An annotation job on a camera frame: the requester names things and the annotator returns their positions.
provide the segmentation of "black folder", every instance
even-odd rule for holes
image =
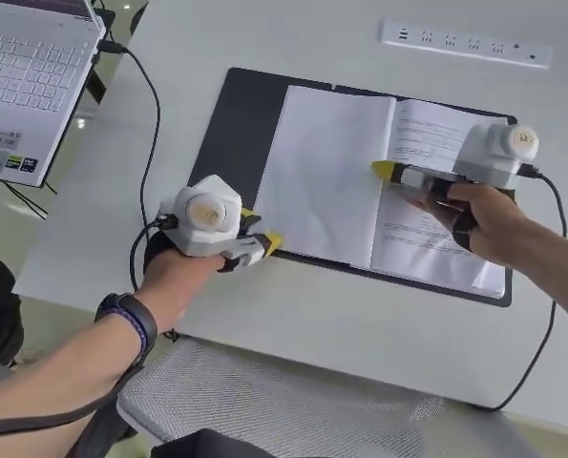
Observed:
[[[245,208],[253,208],[289,86],[304,86],[340,94],[391,96],[398,100],[408,98],[291,76],[230,69],[188,184],[192,186],[207,176],[218,175],[241,195]],[[516,124],[513,116],[440,105],[478,115],[507,117],[509,124]],[[275,256],[500,307],[508,307],[512,301],[513,272],[510,269],[506,270],[504,297],[492,299],[362,270],[343,262],[320,260],[282,250],[277,251]]]

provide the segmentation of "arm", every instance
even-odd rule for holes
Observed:
[[[513,267],[568,312],[568,240],[528,221],[518,231]]]
[[[485,260],[526,275],[568,312],[568,240],[526,218],[515,203],[495,188],[454,184],[449,198],[470,203],[478,227],[471,249]],[[432,213],[450,230],[459,212],[435,201],[411,204]]]
[[[220,257],[189,259],[167,251],[150,263],[136,297],[152,312],[160,332],[171,329],[221,266]],[[106,394],[139,351],[133,327],[118,315],[107,316],[39,364],[0,383],[0,418],[52,415],[84,406]],[[63,457],[89,421],[0,437],[0,456]]]

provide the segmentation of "power outlet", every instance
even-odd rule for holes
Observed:
[[[437,31],[390,20],[383,23],[381,41],[389,45],[539,69],[549,69],[553,58],[553,48],[545,45],[511,42],[455,31]]]

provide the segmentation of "paper sheet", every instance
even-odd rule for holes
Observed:
[[[264,169],[257,231],[284,236],[283,249],[368,266],[395,100],[290,87]]]
[[[468,131],[494,122],[418,100],[399,102],[388,159],[450,172]],[[504,295],[504,268],[468,253],[435,218],[384,188],[371,267],[456,290]]]
[[[396,277],[469,291],[487,262],[464,250],[433,216],[384,188],[371,267]]]
[[[398,102],[388,159],[451,172],[470,129],[497,119],[419,100]]]

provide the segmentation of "laptop keyboard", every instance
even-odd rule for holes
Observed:
[[[0,103],[58,112],[84,52],[0,35]]]

